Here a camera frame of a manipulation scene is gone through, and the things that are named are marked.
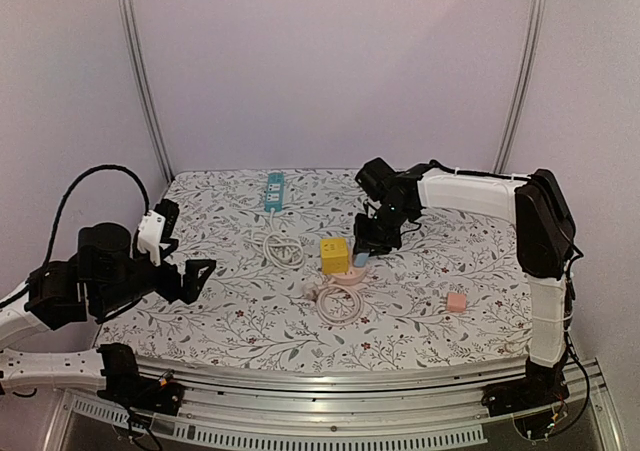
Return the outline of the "blue plug adapter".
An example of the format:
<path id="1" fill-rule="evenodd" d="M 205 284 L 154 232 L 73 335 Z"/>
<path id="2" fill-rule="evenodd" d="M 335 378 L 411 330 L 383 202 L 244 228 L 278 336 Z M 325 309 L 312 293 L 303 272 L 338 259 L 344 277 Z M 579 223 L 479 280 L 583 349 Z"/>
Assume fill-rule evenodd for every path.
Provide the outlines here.
<path id="1" fill-rule="evenodd" d="M 368 252 L 360 252 L 353 256 L 352 264 L 355 268 L 363 268 L 369 259 Z"/>

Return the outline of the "pink round power socket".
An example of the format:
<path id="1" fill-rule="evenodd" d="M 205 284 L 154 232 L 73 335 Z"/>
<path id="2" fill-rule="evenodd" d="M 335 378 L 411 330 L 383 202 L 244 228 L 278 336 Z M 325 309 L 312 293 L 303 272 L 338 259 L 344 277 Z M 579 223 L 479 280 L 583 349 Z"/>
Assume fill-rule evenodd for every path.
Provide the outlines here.
<path id="1" fill-rule="evenodd" d="M 367 274 L 365 267 L 350 267 L 344 273 L 334 273 L 325 276 L 324 284 L 328 286 L 352 287 L 360 284 Z"/>

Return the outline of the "yellow cube socket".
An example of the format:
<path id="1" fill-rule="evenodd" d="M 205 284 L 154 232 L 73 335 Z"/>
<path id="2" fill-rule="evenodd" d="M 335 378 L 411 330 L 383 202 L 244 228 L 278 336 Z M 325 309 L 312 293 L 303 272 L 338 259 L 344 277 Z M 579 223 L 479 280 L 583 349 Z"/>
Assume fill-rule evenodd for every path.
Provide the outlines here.
<path id="1" fill-rule="evenodd" d="M 349 270 L 349 249 L 345 238 L 323 238 L 320 241 L 321 269 L 325 275 L 343 274 Z"/>

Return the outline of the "teal power strip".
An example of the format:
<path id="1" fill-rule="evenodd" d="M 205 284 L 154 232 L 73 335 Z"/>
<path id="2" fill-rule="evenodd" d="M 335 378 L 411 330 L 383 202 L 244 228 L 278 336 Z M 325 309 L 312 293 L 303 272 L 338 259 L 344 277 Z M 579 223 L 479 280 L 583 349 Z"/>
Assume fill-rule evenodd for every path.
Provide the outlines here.
<path id="1" fill-rule="evenodd" d="M 264 198 L 264 211 L 266 213 L 276 213 L 282 210 L 284 189 L 284 174 L 282 172 L 269 173 Z"/>

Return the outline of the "pink plug adapter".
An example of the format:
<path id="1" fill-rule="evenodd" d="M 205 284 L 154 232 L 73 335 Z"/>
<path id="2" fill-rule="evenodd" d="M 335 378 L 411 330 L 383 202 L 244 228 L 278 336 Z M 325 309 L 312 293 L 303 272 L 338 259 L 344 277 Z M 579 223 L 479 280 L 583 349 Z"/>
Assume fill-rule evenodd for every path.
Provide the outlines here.
<path id="1" fill-rule="evenodd" d="M 465 294 L 450 292 L 446 298 L 446 310 L 451 313 L 463 313 L 467 307 Z"/>

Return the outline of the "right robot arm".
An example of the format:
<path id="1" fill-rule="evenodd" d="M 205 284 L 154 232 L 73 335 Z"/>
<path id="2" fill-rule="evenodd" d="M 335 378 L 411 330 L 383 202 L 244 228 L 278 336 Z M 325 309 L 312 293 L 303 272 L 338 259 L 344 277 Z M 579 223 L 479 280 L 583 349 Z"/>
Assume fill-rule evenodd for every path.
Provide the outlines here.
<path id="1" fill-rule="evenodd" d="M 375 158 L 355 181 L 374 212 L 357 214 L 356 256 L 383 256 L 402 246 L 401 228 L 425 209 L 441 208 L 503 219 L 516 232 L 517 260 L 529 285 L 532 338 L 524 377 L 488 385 L 481 403 L 490 416 L 550 405 L 568 398 L 564 367 L 570 345 L 575 291 L 572 267 L 582 258 L 574 243 L 576 225 L 555 175 L 499 175 L 449 168 L 436 160 L 394 170 Z"/>

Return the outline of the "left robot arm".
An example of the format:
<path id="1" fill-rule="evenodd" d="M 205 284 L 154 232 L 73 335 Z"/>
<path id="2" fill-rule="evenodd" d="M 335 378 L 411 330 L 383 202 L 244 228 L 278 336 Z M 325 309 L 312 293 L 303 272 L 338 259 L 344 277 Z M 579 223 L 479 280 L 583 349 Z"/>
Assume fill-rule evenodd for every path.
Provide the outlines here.
<path id="1" fill-rule="evenodd" d="M 183 267 L 169 262 L 179 244 L 172 235 L 178 216 L 178 204 L 163 199 L 143 215 L 135 232 L 112 222 L 84 227 L 72 257 L 45 262 L 18 285 L 1 303 L 2 392 L 47 383 L 92 390 L 127 411 L 177 415 L 184 386 L 172 371 L 143 375 L 126 344 L 35 355 L 15 346 L 89 320 L 105 324 L 149 295 L 168 304 L 196 302 L 216 262 L 195 259 Z"/>

